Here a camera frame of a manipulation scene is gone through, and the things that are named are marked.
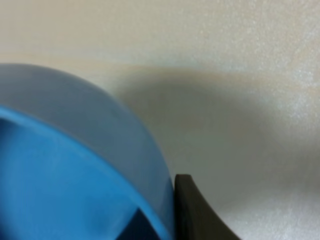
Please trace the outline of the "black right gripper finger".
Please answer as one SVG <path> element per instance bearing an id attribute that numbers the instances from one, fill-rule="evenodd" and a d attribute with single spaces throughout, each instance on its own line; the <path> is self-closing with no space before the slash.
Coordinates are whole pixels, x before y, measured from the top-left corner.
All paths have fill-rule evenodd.
<path id="1" fill-rule="evenodd" d="M 174 213 L 178 240 L 238 240 L 210 207 L 189 174 L 174 179 Z"/>

